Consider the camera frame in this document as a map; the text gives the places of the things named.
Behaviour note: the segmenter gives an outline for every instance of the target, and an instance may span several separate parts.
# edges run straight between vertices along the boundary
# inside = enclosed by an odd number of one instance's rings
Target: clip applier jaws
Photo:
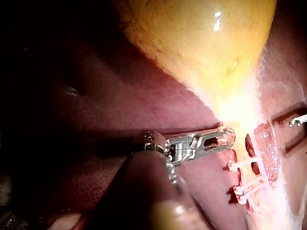
[[[231,148],[236,135],[232,128],[220,126],[210,130],[168,135],[165,138],[165,155],[177,167],[184,161]]]

